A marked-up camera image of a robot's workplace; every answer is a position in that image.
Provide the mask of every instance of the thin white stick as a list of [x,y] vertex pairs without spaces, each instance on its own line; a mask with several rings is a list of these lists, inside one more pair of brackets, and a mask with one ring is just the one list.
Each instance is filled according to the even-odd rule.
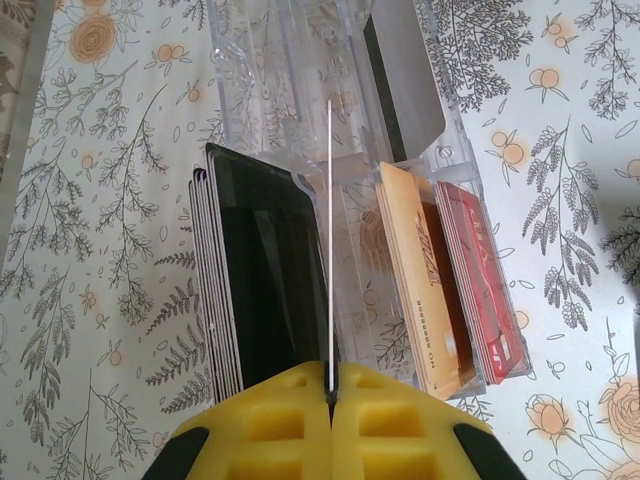
[[329,393],[335,389],[335,362],[333,352],[334,319],[333,319],[333,153],[331,146],[331,99],[327,101],[327,156],[329,188]]

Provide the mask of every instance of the clear plastic card holder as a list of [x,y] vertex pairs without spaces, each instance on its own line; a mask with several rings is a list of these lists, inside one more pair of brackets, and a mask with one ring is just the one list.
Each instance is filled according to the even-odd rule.
[[[398,102],[394,96],[411,159],[396,165],[432,183],[453,183],[481,200],[482,185],[459,110],[446,100],[452,98],[446,95],[446,75],[438,76],[440,97],[431,73],[445,70],[439,67],[428,2],[415,0],[414,8],[406,1],[374,0],[372,7],[371,0],[208,0],[208,11],[221,98],[221,141],[294,174],[314,202],[322,245],[329,234],[326,104],[331,98],[339,354],[343,361],[363,363],[418,386],[376,195],[376,167],[394,158],[363,33],[370,16],[375,24],[376,18],[400,11],[400,3],[405,14],[410,8],[419,25],[419,38],[412,37],[411,46],[425,57],[427,49],[429,53],[424,68],[430,77],[418,72],[431,88],[429,95]],[[391,13],[384,11],[389,4]],[[379,33],[381,40],[393,35]],[[417,72],[415,65],[405,66]],[[402,63],[394,64],[394,71],[396,67],[404,68]],[[485,391],[475,348],[474,360],[479,374],[458,396]],[[527,355],[512,375],[530,371]]]

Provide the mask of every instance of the card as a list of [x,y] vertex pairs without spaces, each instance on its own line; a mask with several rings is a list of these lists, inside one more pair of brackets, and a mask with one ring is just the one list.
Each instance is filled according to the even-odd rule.
[[476,374],[473,365],[473,352],[471,340],[467,330],[461,295],[456,284],[454,267],[447,248],[444,234],[444,225],[435,203],[422,203],[425,220],[431,236],[433,252],[438,264],[442,290],[445,296],[447,311],[451,320],[451,328],[458,354],[458,370],[464,376],[462,384],[473,378]]
[[478,307],[492,371],[496,383],[502,382],[524,358],[525,350],[515,322],[508,293],[484,211],[477,196],[445,184],[458,238]]
[[467,319],[467,328],[469,329],[471,338],[473,338],[474,344],[476,345],[476,352],[481,362],[484,379],[488,384],[493,384],[495,383],[495,376],[491,367],[489,352],[486,348],[484,332],[480,324],[478,307],[473,299],[473,289],[467,265],[464,260],[460,233],[454,223],[451,204],[447,191],[444,188],[445,185],[446,184],[442,182],[438,182],[436,184],[436,190],[438,192],[438,199],[441,206],[443,224],[445,225],[445,235],[447,237],[449,248],[452,252],[451,259],[456,272],[456,278],[458,280],[460,299]]
[[427,217],[433,221],[433,211],[425,213],[424,203],[433,199],[433,191],[425,179],[390,164],[381,164],[380,172],[378,195],[420,384],[431,395],[447,399],[464,381],[452,326],[463,325],[464,318],[459,305],[453,305],[459,302],[457,295],[447,296],[443,286],[446,278],[447,286],[455,288],[452,274],[443,275],[439,263],[439,257],[440,262],[445,258],[440,252],[446,255],[443,234],[427,222]]
[[325,359],[327,296],[313,203],[291,174],[212,144],[206,153],[189,194],[218,402]]

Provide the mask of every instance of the red card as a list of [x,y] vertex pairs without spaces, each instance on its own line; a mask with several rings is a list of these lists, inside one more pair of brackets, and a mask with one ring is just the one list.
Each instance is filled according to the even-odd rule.
[[488,384],[496,383],[495,375],[493,374],[493,368],[491,366],[491,359],[489,358],[489,351],[486,348],[486,341],[484,339],[484,332],[480,326],[478,307],[473,300],[473,289],[471,282],[469,281],[469,274],[467,272],[467,266],[464,260],[464,254],[462,252],[462,243],[460,242],[460,235],[457,231],[456,224],[453,219],[451,203],[449,201],[448,192],[446,191],[444,183],[436,185],[438,195],[440,197],[440,205],[442,210],[442,220],[447,234],[449,242],[449,248],[451,250],[451,259],[454,264],[455,271],[457,273],[457,280],[460,290],[460,298],[467,318],[469,330],[473,335],[473,339],[476,345],[476,353],[482,364],[482,371],[484,373],[484,379]]
[[446,183],[453,222],[484,333],[496,383],[524,358],[524,345],[505,290],[497,255],[478,197]]

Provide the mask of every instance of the patterned surface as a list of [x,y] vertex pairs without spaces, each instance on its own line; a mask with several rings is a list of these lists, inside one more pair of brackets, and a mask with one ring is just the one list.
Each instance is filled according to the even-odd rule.
[[[221,133],[203,3],[58,0],[0,278],[0,478],[139,478],[209,401],[186,198]],[[531,478],[640,478],[640,5],[435,8],[535,367],[457,404]]]
[[22,69],[35,18],[35,0],[0,3],[0,181],[4,171]]

